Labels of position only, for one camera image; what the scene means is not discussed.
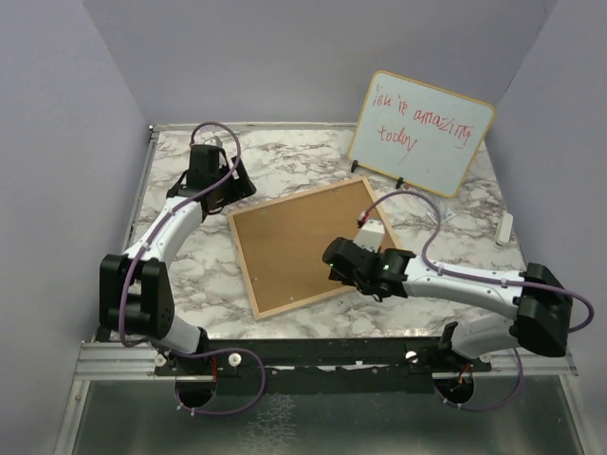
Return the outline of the white whiteboard eraser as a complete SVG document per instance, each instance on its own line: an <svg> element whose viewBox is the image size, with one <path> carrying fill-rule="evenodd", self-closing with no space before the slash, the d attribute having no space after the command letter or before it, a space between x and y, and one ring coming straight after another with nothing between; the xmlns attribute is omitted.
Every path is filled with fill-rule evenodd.
<svg viewBox="0 0 607 455"><path fill-rule="evenodd" d="M511 240L512 230L513 215L508 211L504 210L497 224L497 228L494 235L494 243L497 246L507 245Z"/></svg>

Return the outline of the yellow-rimmed whiteboard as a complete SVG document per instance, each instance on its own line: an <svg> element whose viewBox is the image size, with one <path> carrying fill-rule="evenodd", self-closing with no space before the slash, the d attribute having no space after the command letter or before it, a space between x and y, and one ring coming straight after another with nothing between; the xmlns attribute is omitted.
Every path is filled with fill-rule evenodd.
<svg viewBox="0 0 607 455"><path fill-rule="evenodd" d="M348 158L356 167L453 197L494 117L489 103L380 70L370 81Z"/></svg>

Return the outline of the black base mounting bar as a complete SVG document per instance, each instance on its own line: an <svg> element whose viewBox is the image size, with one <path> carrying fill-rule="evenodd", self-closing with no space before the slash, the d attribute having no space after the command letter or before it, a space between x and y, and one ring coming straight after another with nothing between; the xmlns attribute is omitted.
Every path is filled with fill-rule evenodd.
<svg viewBox="0 0 607 455"><path fill-rule="evenodd" d="M475 373L491 370L455 354L439 337L212 339L207 347L217 376L208 359L173 354L155 374L216 385L228 395L255 394L261 367L267 394L431 393L435 373L455 377L469 364Z"/></svg>

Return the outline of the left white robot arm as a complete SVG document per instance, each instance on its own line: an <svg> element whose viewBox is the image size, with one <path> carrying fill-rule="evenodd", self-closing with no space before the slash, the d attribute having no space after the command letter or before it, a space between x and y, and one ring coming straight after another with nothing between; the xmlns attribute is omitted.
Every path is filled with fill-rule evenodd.
<svg viewBox="0 0 607 455"><path fill-rule="evenodd" d="M143 236L100 265L100 326L176 353L185 372L209 365L209 338L175 312L169 268L185 241L210 216L252 196L244 163L216 145L190 149L189 168L168 189L164 206Z"/></svg>

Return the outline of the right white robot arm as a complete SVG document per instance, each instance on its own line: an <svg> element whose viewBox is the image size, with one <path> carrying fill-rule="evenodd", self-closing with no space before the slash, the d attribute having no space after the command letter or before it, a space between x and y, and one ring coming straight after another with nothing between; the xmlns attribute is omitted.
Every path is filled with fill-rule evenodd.
<svg viewBox="0 0 607 455"><path fill-rule="evenodd" d="M435 358L445 370L456 371L469 359L517 347L545 357L566 354L572 302L557 295L558 286L537 277L480 270L479 282L465 280L462 269L448 273L411 251L373 252L341 237L324 251L322 261L330 267L331 281L377 301L433 298L489 311L483 318L444 328Z"/></svg>

